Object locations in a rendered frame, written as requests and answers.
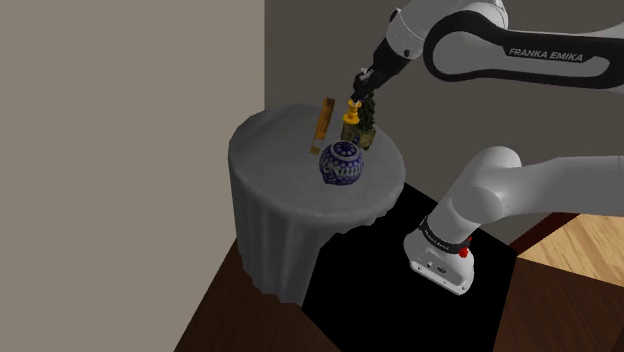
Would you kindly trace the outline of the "yellow candlestick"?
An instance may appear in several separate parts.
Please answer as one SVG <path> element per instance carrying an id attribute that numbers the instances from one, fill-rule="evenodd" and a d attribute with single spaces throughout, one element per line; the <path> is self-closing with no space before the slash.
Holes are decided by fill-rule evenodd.
<path id="1" fill-rule="evenodd" d="M 343 115 L 343 121 L 345 124 L 357 125 L 360 122 L 358 111 L 361 106 L 361 101 L 348 101 L 348 109 Z"/>

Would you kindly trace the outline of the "small potted green plant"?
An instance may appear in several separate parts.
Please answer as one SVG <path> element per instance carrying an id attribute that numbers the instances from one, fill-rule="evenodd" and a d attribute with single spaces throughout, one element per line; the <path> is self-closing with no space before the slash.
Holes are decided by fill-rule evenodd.
<path id="1" fill-rule="evenodd" d="M 370 93 L 362 102 L 358 114 L 360 122 L 357 125 L 345 124 L 341 131 L 341 139 L 356 144 L 360 149 L 368 150 L 376 134 L 374 94 Z"/>

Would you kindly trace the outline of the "golden flat bar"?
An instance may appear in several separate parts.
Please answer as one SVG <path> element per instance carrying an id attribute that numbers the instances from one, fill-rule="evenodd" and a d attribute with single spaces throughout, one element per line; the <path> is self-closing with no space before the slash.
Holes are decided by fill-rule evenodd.
<path id="1" fill-rule="evenodd" d="M 326 97 L 323 100 L 323 105 L 316 123 L 315 134 L 309 150 L 309 152 L 313 155 L 318 155 L 321 151 L 321 147 L 324 143 L 330 125 L 334 106 L 334 99 Z"/>

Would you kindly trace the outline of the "blue patterned round teapot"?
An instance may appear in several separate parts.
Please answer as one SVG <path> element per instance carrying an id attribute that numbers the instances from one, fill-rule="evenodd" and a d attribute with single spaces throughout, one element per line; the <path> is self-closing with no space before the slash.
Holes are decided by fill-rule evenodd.
<path id="1" fill-rule="evenodd" d="M 325 184 L 345 186 L 355 183 L 364 166 L 363 154 L 350 141 L 340 140 L 327 146 L 319 159 L 319 171 Z"/>

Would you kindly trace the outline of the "round table with grey cloth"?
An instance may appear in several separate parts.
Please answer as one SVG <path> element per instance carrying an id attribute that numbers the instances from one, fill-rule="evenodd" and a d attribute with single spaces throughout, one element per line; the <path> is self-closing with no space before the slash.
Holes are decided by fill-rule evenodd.
<path id="1" fill-rule="evenodd" d="M 311 153 L 320 107 L 289 104 L 247 118 L 233 133 L 228 165 L 238 250 L 264 294 L 303 304 L 322 246 L 335 234 L 370 226 L 404 188 L 403 157 L 383 131 L 363 154 L 361 177 L 323 182 Z"/>

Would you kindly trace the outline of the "black robot stand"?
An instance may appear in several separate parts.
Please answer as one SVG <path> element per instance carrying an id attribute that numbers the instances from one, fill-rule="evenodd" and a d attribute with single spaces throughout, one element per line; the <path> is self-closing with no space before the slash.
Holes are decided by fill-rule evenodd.
<path id="1" fill-rule="evenodd" d="M 385 216 L 321 248 L 302 310 L 340 352 L 493 352 L 517 253 L 477 230 L 468 292 L 427 280 L 403 241 L 435 205 L 406 185 Z"/>

